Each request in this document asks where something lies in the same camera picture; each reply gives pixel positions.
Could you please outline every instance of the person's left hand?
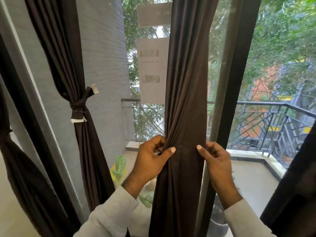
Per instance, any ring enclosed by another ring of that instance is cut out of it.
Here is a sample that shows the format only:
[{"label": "person's left hand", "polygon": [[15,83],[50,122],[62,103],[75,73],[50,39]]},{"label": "person's left hand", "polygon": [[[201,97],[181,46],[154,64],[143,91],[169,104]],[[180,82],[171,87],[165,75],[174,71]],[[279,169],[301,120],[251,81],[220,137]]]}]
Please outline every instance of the person's left hand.
[{"label": "person's left hand", "polygon": [[161,172],[167,160],[175,153],[176,148],[170,147],[161,155],[157,155],[155,152],[162,151],[164,143],[165,138],[162,135],[156,135],[139,146],[134,168],[122,184],[122,187],[135,199],[144,185]]}]

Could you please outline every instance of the sleeve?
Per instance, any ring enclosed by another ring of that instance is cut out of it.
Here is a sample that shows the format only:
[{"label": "sleeve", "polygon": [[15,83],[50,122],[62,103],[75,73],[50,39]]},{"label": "sleeve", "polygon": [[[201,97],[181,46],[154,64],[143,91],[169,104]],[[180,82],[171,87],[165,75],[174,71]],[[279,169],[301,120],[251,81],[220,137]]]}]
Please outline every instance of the sleeve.
[{"label": "sleeve", "polygon": [[123,187],[91,212],[73,237],[125,237],[127,225],[138,202]]},{"label": "sleeve", "polygon": [[227,208],[224,215],[234,237],[276,237],[245,199]]}]

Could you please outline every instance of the black railing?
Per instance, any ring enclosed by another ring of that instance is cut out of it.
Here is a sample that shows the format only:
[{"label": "black railing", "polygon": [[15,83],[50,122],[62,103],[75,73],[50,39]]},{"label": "black railing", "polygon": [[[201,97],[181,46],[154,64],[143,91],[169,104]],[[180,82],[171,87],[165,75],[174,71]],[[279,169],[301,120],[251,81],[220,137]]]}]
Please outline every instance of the black railing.
[{"label": "black railing", "polygon": [[[144,105],[140,99],[122,101],[132,102],[125,108],[133,112],[133,141],[143,142],[164,134],[164,105]],[[214,104],[208,101],[209,107]],[[227,148],[266,152],[287,168],[315,119],[315,113],[288,103],[238,101]],[[211,123],[209,116],[207,135],[211,132]]]}]

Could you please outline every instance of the tied curtain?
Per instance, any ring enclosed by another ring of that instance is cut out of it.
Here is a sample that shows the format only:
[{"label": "tied curtain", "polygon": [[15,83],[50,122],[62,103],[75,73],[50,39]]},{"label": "tied curtain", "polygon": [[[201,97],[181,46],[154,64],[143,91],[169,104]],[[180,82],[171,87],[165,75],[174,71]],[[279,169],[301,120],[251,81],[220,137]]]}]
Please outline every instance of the tied curtain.
[{"label": "tied curtain", "polygon": [[32,160],[10,138],[9,113],[0,85],[0,150],[11,188],[41,236],[71,237],[79,226],[70,220]]},{"label": "tied curtain", "polygon": [[316,123],[260,217],[278,237],[316,236],[315,143]]},{"label": "tied curtain", "polygon": [[46,54],[55,86],[70,103],[79,147],[85,193],[91,211],[115,191],[86,101],[94,94],[85,86],[76,0],[25,0]]},{"label": "tied curtain", "polygon": [[176,152],[158,175],[150,237],[192,237],[204,160],[209,32],[218,0],[173,0],[168,54],[165,148]]}]

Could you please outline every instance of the curtain tieback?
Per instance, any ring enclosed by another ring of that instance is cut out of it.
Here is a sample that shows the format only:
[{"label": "curtain tieback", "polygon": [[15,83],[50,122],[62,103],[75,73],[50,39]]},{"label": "curtain tieback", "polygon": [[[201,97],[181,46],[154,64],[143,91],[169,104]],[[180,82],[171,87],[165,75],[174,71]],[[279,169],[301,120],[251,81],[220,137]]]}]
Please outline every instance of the curtain tieback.
[{"label": "curtain tieback", "polygon": [[75,102],[71,103],[70,102],[70,107],[72,109],[72,114],[71,114],[71,122],[72,123],[78,123],[78,122],[85,122],[87,121],[84,117],[84,113],[86,112],[86,101],[89,97],[93,96],[94,94],[99,93],[96,84],[92,85],[91,87],[87,87],[86,91],[83,94],[83,97]]},{"label": "curtain tieback", "polygon": [[7,141],[10,141],[11,138],[10,138],[10,132],[12,132],[12,130],[8,130],[8,131],[1,131],[0,132],[0,145],[3,143],[3,142],[7,142]]}]

